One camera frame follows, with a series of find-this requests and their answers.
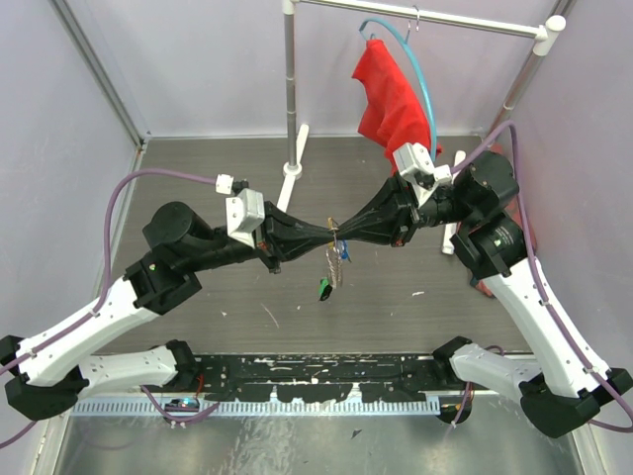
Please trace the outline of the metal numbered keyring organizer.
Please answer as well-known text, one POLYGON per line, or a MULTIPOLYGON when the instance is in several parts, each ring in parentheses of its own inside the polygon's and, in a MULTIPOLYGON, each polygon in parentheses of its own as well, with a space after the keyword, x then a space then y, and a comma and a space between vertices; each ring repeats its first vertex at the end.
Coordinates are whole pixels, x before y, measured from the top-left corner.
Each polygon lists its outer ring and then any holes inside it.
POLYGON ((327 219, 327 226, 332 234, 332 241, 325 249, 327 278, 336 290, 343 285, 343 263, 347 262, 341 259, 341 242, 344 239, 338 237, 338 222, 334 218, 327 219))

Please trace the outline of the blue tag key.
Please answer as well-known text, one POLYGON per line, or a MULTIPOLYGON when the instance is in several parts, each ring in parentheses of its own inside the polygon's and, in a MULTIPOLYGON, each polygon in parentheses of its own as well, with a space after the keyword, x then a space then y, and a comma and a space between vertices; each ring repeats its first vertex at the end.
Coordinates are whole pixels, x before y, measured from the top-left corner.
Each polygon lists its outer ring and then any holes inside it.
POLYGON ((351 262, 349 246, 346 240, 343 240, 341 242, 341 259, 347 262, 351 262))

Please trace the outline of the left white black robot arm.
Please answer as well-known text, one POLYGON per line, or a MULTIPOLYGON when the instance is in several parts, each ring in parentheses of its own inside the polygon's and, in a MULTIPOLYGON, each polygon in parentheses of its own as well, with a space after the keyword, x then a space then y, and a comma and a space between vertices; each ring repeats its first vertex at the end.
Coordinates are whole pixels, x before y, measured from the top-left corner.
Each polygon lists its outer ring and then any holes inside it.
POLYGON ((5 385, 9 406, 42 421, 100 392, 192 389, 199 366, 182 340, 137 353, 96 352, 193 297, 202 288, 197 277, 202 271, 259 259, 275 272, 281 263, 333 240, 331 230, 295 219, 270 202, 237 220, 234 230, 212 228, 182 202, 159 208, 142 230, 148 253, 104 295, 45 332, 2 338, 1 362, 12 374, 5 385))

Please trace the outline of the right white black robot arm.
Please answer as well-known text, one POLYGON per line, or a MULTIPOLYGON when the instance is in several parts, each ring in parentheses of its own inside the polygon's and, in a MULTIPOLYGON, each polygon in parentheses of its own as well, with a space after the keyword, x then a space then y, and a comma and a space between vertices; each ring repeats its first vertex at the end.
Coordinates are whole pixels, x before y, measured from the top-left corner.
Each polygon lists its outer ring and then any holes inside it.
POLYGON ((455 255, 503 305, 536 359, 520 365, 456 336, 433 352, 437 384, 491 389, 552 438, 594 423, 604 405, 621 401, 631 375, 582 337, 547 285, 527 222, 505 210, 520 192, 509 160, 485 150, 454 168, 434 166, 419 143, 405 144, 394 159, 395 175, 338 227, 337 239, 401 246, 420 228, 456 224, 455 255))

